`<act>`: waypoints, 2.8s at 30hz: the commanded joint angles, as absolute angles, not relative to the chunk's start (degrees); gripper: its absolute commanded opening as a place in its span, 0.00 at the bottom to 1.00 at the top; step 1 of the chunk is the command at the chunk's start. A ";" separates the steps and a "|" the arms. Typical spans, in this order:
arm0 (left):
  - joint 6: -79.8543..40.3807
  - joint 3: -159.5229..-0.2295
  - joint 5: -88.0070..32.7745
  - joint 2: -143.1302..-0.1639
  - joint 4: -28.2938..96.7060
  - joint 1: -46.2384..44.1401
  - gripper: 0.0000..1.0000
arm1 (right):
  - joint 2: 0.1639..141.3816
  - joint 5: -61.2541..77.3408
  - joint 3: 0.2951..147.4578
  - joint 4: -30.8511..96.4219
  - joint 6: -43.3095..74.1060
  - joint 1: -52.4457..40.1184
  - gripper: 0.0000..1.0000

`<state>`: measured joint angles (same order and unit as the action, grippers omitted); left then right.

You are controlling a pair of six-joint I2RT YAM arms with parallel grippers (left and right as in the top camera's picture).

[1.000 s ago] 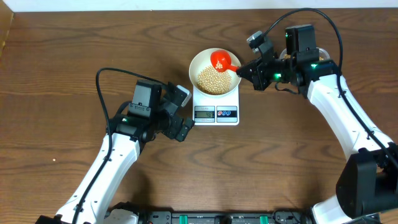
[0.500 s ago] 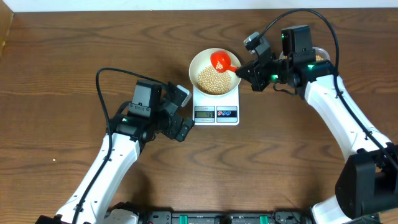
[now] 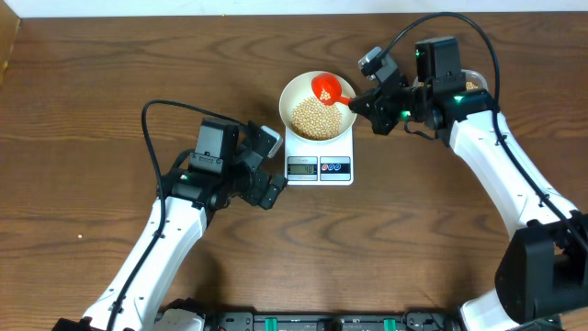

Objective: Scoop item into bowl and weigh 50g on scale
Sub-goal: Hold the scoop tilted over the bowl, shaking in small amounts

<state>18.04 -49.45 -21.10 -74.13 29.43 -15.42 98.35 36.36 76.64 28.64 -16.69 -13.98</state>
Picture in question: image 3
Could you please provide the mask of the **red measuring scoop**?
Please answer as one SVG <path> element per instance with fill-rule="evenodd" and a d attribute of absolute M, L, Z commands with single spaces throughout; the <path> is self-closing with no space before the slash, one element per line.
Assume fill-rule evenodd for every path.
<path fill-rule="evenodd" d="M 351 99 L 343 96 L 343 88 L 334 74 L 318 74 L 311 80 L 313 94 L 325 105 L 333 106 L 336 103 L 348 106 Z"/>

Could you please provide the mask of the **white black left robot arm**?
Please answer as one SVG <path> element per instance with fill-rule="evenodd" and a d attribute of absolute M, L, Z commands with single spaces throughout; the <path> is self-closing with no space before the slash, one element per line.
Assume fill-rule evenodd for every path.
<path fill-rule="evenodd" d="M 117 276 L 80 320 L 61 318 L 55 329 L 209 329 L 205 315 L 188 301 L 161 312 L 163 299 L 214 213 L 227 208 L 231 198 L 264 210 L 273 207 L 287 180 L 261 165 L 282 143 L 267 126 L 205 118 L 196 148 L 181 153 L 160 178 L 150 218 Z"/>

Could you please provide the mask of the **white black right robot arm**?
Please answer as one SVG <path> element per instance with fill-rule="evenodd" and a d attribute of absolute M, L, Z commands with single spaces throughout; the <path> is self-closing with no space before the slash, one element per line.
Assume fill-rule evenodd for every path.
<path fill-rule="evenodd" d="M 464 330 L 515 330 L 587 305 L 587 217 L 541 175 L 484 87 L 469 89 L 452 37 L 415 45 L 417 83 L 376 47 L 358 63 L 376 87 L 350 109 L 376 134 L 422 122 L 472 170 L 510 237 L 494 287 L 459 309 Z"/>

